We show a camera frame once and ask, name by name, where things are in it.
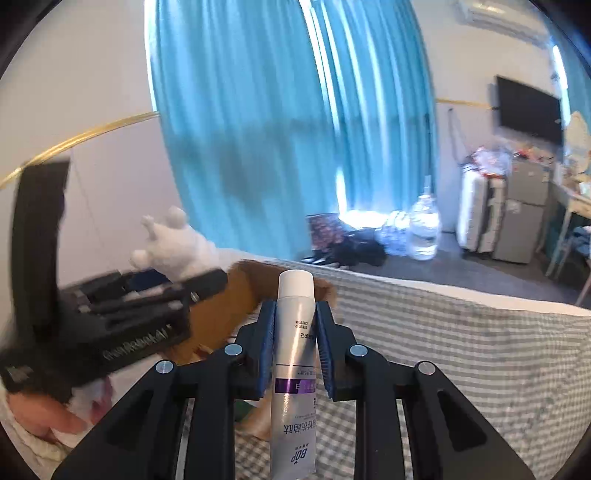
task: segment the black tv screen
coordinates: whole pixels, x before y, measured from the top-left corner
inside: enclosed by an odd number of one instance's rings
[[[560,100],[503,77],[496,78],[501,126],[562,145]]]

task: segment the purple label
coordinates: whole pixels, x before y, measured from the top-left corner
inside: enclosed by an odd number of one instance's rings
[[[316,380],[294,378],[276,378],[275,393],[314,393]]]

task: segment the blue curtain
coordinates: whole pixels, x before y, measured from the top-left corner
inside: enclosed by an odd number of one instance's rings
[[[389,212],[433,173],[434,102],[409,0],[155,0],[148,49],[191,224],[220,247],[310,248],[306,215]]]
[[[154,97],[191,224],[219,247],[297,258],[335,212],[334,139],[297,0],[160,0]]]
[[[591,78],[585,70],[575,46],[556,25],[550,20],[546,26],[552,35],[555,45],[560,50],[564,63],[566,79],[569,83],[569,103],[571,112],[581,112],[587,125],[591,128]]]
[[[436,179],[434,98],[409,0],[302,4],[327,92],[349,209],[408,210]]]

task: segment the air conditioner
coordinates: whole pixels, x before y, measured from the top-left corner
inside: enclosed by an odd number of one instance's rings
[[[475,27],[494,30],[546,48],[550,41],[541,14],[527,7],[523,11],[485,0],[457,0],[462,20]]]

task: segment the water bottle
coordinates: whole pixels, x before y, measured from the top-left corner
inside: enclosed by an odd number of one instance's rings
[[[408,214],[400,210],[393,211],[388,220],[376,230],[376,239],[388,255],[406,257]]]
[[[409,213],[407,254],[415,260],[431,260],[437,253],[441,224],[435,198],[431,195],[431,176],[425,178],[425,189]]]

